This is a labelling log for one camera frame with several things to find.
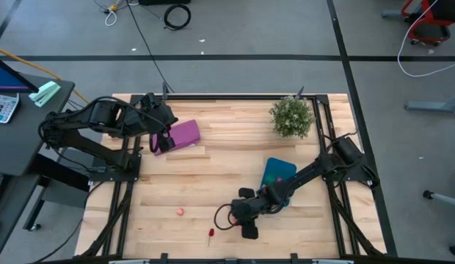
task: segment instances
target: wooden table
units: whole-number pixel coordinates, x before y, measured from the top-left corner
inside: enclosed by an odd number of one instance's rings
[[[128,102],[131,97],[114,96]],[[337,136],[354,132],[347,95],[328,96]],[[131,200],[124,258],[160,258],[163,252],[169,258],[185,259],[289,258],[292,252],[300,258],[338,257],[330,201],[320,177],[296,190],[291,204],[280,213],[259,217],[257,240],[242,238],[240,227],[220,231],[213,224],[215,210],[235,199],[239,188],[259,187],[268,158],[294,163],[298,169],[312,162],[319,154],[315,124],[303,140],[280,139],[272,132],[268,113],[273,100],[166,102],[179,122],[197,121],[202,139],[195,146],[156,157],[149,151],[148,136],[142,137],[145,149]],[[102,144],[119,149],[121,141],[104,136]],[[76,254],[87,249],[106,224],[113,185],[104,183],[89,198]],[[385,252],[370,189],[353,182],[347,187],[354,220],[373,245]],[[185,210],[182,217],[176,214],[179,208]],[[227,213],[220,213],[220,225],[228,224]],[[118,228],[111,252],[116,247]],[[215,234],[208,246],[211,228]],[[342,229],[347,252],[351,253],[343,221]]]

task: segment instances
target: cable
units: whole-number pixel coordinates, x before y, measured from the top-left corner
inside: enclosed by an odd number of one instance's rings
[[[38,70],[41,70],[41,71],[43,71],[44,73],[47,73],[47,74],[53,76],[53,77],[54,77],[56,80],[58,80],[58,81],[62,81],[62,79],[61,79],[58,75],[52,73],[52,72],[49,71],[49,70],[46,70],[44,67],[38,66],[38,65],[36,65],[36,64],[34,64],[34,63],[31,63],[31,62],[29,62],[29,61],[26,61],[25,59],[19,58],[19,57],[17,57],[16,55],[11,54],[11,53],[9,53],[9,52],[3,50],[2,48],[0,48],[0,53],[6,55],[6,56],[8,56],[8,57],[11,57],[11,58],[13,58],[13,59],[15,59],[15,60],[17,60],[17,61],[19,61],[19,62],[25,63],[25,64],[28,65],[28,66],[34,67],[34,68],[36,68],[36,69],[38,69]],[[82,96],[77,90],[73,89],[73,92],[74,92],[79,98],[81,98],[84,102],[89,103],[89,101],[88,101],[84,96]]]
[[[74,103],[75,105],[81,107],[81,108],[84,108],[82,105],[76,103],[75,101],[71,100],[71,99],[68,99],[68,101],[70,101],[71,103]]]
[[[77,164],[77,165],[81,166],[83,169],[87,170],[87,172],[89,172],[90,174],[92,174],[92,171],[89,169],[88,166],[86,166],[86,165],[84,165],[84,164],[82,164],[82,163],[80,163],[80,162],[78,162],[78,161],[73,161],[73,160],[71,160],[71,159],[69,159],[69,158],[66,158],[63,154],[61,154],[58,150],[55,150],[54,148],[52,148],[52,150],[53,150],[59,157],[64,158],[66,161],[69,161],[69,162],[72,162],[72,163],[74,163],[74,164]]]
[[[180,26],[176,26],[169,22],[169,14],[177,8],[181,8],[181,9],[185,10],[186,14],[188,15],[185,23],[181,24]],[[173,30],[173,31],[183,29],[190,23],[191,19],[192,19],[192,13],[190,12],[190,9],[185,4],[174,4],[174,5],[170,6],[169,8],[167,8],[166,12],[164,13],[164,23],[166,24],[166,27],[168,29]]]
[[[102,185],[102,183],[104,183],[104,182],[100,182],[98,185],[96,185],[94,188],[92,188],[92,190],[89,191],[89,193],[87,194],[87,197],[86,197],[86,203],[87,203],[87,199],[89,199],[89,196],[92,194],[92,192],[95,189],[97,189],[98,187],[100,187]],[[35,260],[32,264],[40,263],[40,262],[46,260],[47,258],[51,257],[53,254],[57,253],[63,246],[65,246],[65,244],[67,242],[69,242],[69,240],[74,236],[74,234],[76,234],[76,232],[77,232],[78,228],[81,226],[83,220],[84,220],[84,217],[81,218],[81,220],[79,220],[79,223],[76,225],[76,228],[74,228],[74,231],[71,233],[71,235],[68,236],[68,238],[66,238],[65,242],[63,242],[61,245],[59,245],[57,248],[55,248],[55,250],[53,250],[52,252],[48,253],[46,256],[41,257],[39,260]]]
[[[69,101],[68,101],[68,103],[69,103],[70,106],[72,106],[72,107],[74,108],[74,110],[78,111],[78,108],[77,108],[76,106],[74,106],[74,105],[73,105],[71,102],[69,102]]]
[[[109,23],[109,18],[112,15],[115,16],[115,20],[113,20],[113,22]],[[105,18],[105,26],[113,26],[113,25],[115,25],[115,23],[117,23],[117,14],[115,14],[115,12],[113,12],[113,11],[109,11],[109,14],[107,15],[107,18]]]
[[[218,217],[218,213],[221,211],[221,209],[223,209],[226,206],[231,206],[231,208],[233,207],[232,204],[223,204],[223,205],[221,205],[218,208],[218,210],[216,210],[216,213],[214,213],[214,219],[213,219],[214,220],[214,226],[216,226],[217,229],[222,230],[222,231],[229,230],[229,229],[231,229],[231,228],[233,228],[233,227],[235,227],[237,225],[237,224],[231,224],[231,222],[229,220],[229,214],[227,215],[227,219],[228,219],[228,221],[230,223],[230,226],[229,227],[220,227],[218,225],[218,222],[216,221],[216,218]]]
[[[152,15],[154,15],[155,17],[157,17],[160,21],[164,22],[164,19],[161,18],[160,16],[158,16],[156,13],[154,13],[153,11],[149,10],[147,7],[144,7],[142,6],[144,10],[148,11],[149,13],[151,13]]]
[[[398,66],[401,68],[401,70],[407,74],[408,76],[410,77],[414,77],[414,78],[420,78],[420,77],[426,77],[426,76],[430,76],[432,74],[435,74],[435,73],[439,73],[439,72],[442,72],[444,70],[447,70],[447,69],[451,69],[452,67],[455,67],[455,63],[453,65],[450,65],[450,66],[447,66],[447,67],[444,67],[443,69],[439,69],[439,70],[435,70],[435,71],[432,71],[430,73],[425,73],[425,74],[420,74],[420,75],[414,75],[414,74],[411,74],[411,73],[408,73],[404,67],[402,66],[402,63],[401,63],[401,53],[402,53],[402,50],[404,49],[404,45],[405,45],[405,40],[407,39],[407,37],[409,36],[409,33],[410,33],[410,30],[412,30],[413,26],[438,2],[439,0],[436,0],[432,5],[430,5],[430,7],[425,10],[425,12],[423,12],[423,14],[421,14],[421,16],[419,18],[417,18],[417,20],[415,20],[415,22],[413,22],[413,24],[409,27],[409,30],[407,30],[407,33],[405,34],[404,36],[404,40],[402,40],[402,45],[401,45],[401,49],[400,51],[398,52],[398,55],[397,55],[397,62],[398,62]]]
[[[95,4],[97,4],[103,10],[107,10],[109,8],[109,7],[105,7],[105,6],[101,5],[101,4],[99,4],[96,0],[93,0],[93,1],[94,1]]]
[[[337,188],[343,182],[343,179],[345,178],[346,175],[347,173],[343,173],[342,177],[340,177],[340,180],[338,180],[337,184],[333,186],[333,188]]]
[[[159,71],[159,75],[161,76],[162,80],[164,80],[164,82],[166,83],[167,87],[169,87],[170,91],[173,92],[173,93],[175,93],[175,91],[172,89],[172,87],[171,87],[171,86],[169,85],[169,83],[166,81],[166,78],[165,78],[164,75],[162,74],[161,69],[159,69],[159,66],[158,66],[157,63],[156,63],[156,60],[154,59],[153,53],[151,52],[151,49],[149,48],[148,42],[146,41],[145,36],[142,34],[141,29],[139,28],[138,21],[137,21],[137,19],[134,17],[133,10],[131,9],[131,6],[129,5],[128,0],[126,0],[126,4],[128,5],[128,8],[130,9],[131,17],[133,18],[134,24],[136,25],[136,28],[138,29],[138,32],[139,32],[139,34],[141,35],[142,40],[145,42],[146,48],[148,49],[148,52],[149,52],[149,55],[150,55],[151,59],[153,60],[154,65],[156,66],[157,71]]]

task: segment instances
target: potted plant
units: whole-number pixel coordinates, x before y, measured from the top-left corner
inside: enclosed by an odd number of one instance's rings
[[[313,113],[306,100],[299,96],[289,95],[282,98],[273,104],[269,113],[273,117],[274,132],[282,138],[298,136],[303,139],[314,121]]]

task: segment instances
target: white cable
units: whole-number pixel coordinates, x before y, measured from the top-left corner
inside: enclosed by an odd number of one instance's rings
[[[439,0],[436,0],[427,10],[425,10],[425,12],[423,12],[423,14],[421,14],[421,16],[415,21],[413,22],[413,24],[409,27],[409,30],[407,30],[407,33],[405,34],[404,36],[404,40],[402,40],[402,45],[401,45],[401,50],[398,52],[398,55],[397,55],[397,62],[398,62],[398,66],[400,66],[400,68],[402,69],[402,71],[407,74],[408,76],[410,77],[415,77],[415,78],[418,78],[418,77],[426,77],[426,76],[430,76],[431,74],[435,74],[435,73],[439,73],[439,72],[442,72],[444,70],[447,70],[447,69],[450,69],[452,67],[455,66],[455,63],[453,65],[450,65],[450,66],[447,66],[447,67],[444,67],[443,69],[439,69],[439,70],[436,70],[436,71],[433,71],[433,72],[430,72],[430,73],[425,73],[425,74],[420,74],[420,75],[413,75],[413,74],[410,74],[408,73],[404,67],[402,66],[402,63],[401,63],[401,53],[402,53],[402,50],[404,49],[404,45],[405,45],[405,40],[407,39],[407,37],[409,36],[409,33],[410,33],[410,30],[413,28],[413,26],[438,2]]]
[[[115,20],[112,23],[109,23],[109,18],[111,15],[115,16]],[[113,25],[115,25],[115,23],[117,23],[117,14],[115,14],[115,12],[109,10],[109,14],[107,15],[107,18],[105,18],[105,25],[113,26]]]

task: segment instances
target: teal box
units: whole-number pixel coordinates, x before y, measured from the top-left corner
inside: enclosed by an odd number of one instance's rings
[[[276,181],[286,180],[296,174],[296,165],[277,158],[269,158],[266,162],[265,172],[263,173],[260,188],[272,184]]]

